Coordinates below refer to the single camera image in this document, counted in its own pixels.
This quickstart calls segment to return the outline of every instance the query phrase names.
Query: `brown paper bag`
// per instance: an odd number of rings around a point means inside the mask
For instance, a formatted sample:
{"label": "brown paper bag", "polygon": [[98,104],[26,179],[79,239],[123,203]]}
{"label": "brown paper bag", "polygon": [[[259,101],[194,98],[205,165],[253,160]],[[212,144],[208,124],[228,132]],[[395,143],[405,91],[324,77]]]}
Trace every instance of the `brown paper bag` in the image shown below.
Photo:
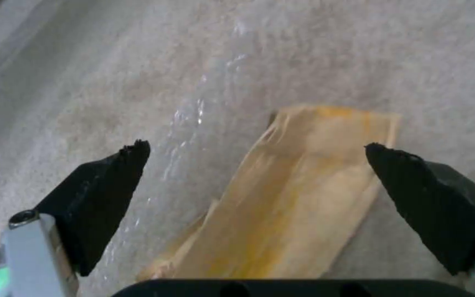
{"label": "brown paper bag", "polygon": [[280,110],[203,224],[138,279],[319,277],[376,197],[379,181],[364,145],[393,146],[397,127],[390,114]]}

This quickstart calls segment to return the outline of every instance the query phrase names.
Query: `beige carpet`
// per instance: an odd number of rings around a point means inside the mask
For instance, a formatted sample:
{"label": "beige carpet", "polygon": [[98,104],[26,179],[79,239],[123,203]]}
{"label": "beige carpet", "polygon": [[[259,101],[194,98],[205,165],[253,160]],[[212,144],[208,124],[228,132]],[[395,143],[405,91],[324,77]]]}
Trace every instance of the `beige carpet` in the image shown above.
{"label": "beige carpet", "polygon": [[[153,145],[82,295],[130,284],[279,107],[402,113],[397,147],[475,180],[475,0],[44,1],[55,12],[0,59],[0,232],[78,164]],[[328,276],[451,281],[384,193]]]}

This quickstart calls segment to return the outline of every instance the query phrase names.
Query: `black foam pad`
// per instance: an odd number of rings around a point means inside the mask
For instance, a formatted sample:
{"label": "black foam pad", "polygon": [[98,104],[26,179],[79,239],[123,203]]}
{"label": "black foam pad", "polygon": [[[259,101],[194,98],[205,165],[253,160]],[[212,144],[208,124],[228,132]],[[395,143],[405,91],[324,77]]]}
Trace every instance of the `black foam pad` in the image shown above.
{"label": "black foam pad", "polygon": [[126,214],[149,157],[147,141],[78,166],[37,206],[56,219],[73,267],[87,276],[102,257]]}
{"label": "black foam pad", "polygon": [[372,143],[369,164],[398,213],[452,274],[475,262],[475,184],[448,165]]}

